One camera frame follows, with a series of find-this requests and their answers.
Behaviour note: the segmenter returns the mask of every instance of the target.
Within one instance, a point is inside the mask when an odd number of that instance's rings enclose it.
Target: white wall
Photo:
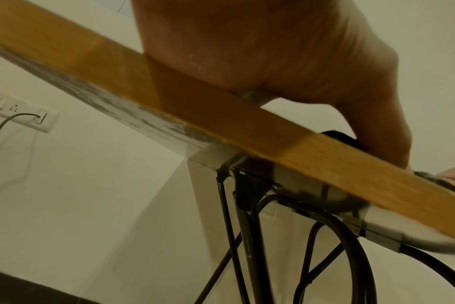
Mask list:
[[[141,51],[133,21],[115,11],[87,0],[32,1]],[[400,53],[414,167],[455,165],[455,0],[358,3]],[[50,134],[16,124],[0,133],[0,271],[105,304],[192,303],[227,249],[215,174],[2,59],[0,91],[60,112]],[[267,108],[316,131],[349,132],[327,107],[278,100]],[[231,208],[233,188],[228,180]],[[311,225],[278,207],[262,218],[279,303],[292,301]],[[337,244],[327,229],[319,236],[315,262]],[[432,271],[363,245],[379,303],[455,303],[455,291]],[[242,247],[240,256],[245,265]],[[342,255],[305,302],[349,303],[350,288]],[[215,293],[208,303],[240,302],[231,266]]]

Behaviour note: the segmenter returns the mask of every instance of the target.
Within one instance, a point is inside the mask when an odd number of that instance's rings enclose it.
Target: baseboard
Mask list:
[[[0,304],[99,304],[0,272]]]

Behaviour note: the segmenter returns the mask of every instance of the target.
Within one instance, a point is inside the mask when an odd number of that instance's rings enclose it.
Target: human hand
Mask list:
[[[351,0],[134,0],[144,50],[231,92],[338,109],[368,153],[407,168],[398,57]]]

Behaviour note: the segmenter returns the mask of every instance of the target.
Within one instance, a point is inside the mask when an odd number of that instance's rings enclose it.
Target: power outlet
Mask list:
[[[33,104],[28,104],[24,101],[20,101],[13,97],[7,96],[0,93],[0,116],[10,117],[19,113],[31,113],[37,114],[36,116],[18,116],[12,119],[12,122],[16,122],[27,127],[49,133],[58,118],[58,112],[47,110]]]

